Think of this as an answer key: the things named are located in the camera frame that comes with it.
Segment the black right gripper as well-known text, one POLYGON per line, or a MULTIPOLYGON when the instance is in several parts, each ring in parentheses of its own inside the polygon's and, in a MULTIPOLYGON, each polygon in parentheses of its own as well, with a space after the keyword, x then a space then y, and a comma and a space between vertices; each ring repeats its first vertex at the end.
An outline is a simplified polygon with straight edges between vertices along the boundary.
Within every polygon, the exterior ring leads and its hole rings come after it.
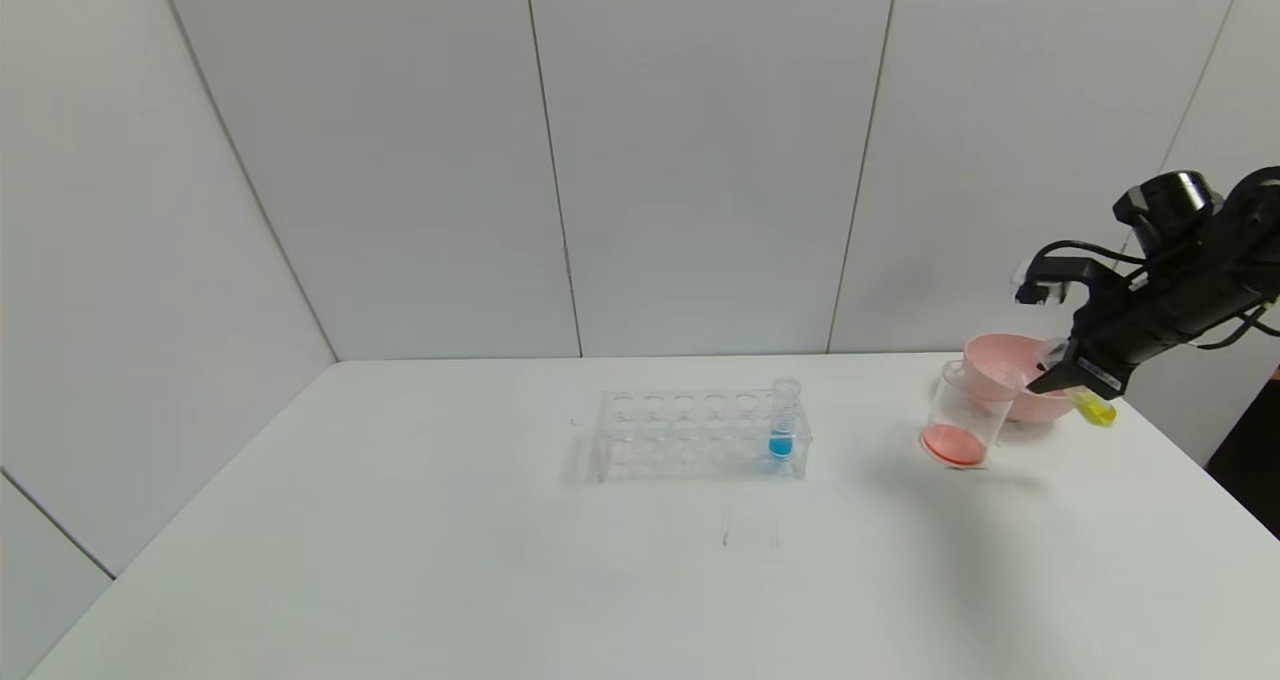
POLYGON ((1050 394, 1084 385, 1106 400, 1124 396, 1142 364, 1198 334, 1196 305, 1192 291, 1172 283, 1138 291, 1116 279, 1089 284, 1066 356, 1036 359, 1027 391, 1050 394))

